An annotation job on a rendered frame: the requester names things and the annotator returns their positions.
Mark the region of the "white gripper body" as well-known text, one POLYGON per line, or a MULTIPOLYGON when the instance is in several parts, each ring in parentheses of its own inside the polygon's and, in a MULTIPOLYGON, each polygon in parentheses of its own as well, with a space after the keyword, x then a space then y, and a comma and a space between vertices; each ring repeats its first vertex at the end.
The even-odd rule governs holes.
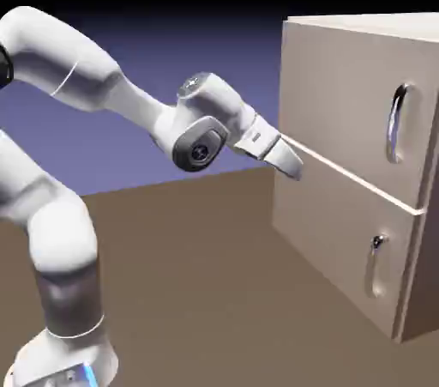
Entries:
POLYGON ((299 181, 302 178, 303 161, 282 136, 268 150, 263 161, 286 175, 299 181))

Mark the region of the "beige cabinet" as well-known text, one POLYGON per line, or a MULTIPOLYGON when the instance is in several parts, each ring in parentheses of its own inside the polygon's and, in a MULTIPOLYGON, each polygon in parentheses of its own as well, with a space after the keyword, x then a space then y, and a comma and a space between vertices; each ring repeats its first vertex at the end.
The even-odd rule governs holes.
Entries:
POLYGON ((439 330, 439 13, 292 16, 276 230, 385 335, 439 330))

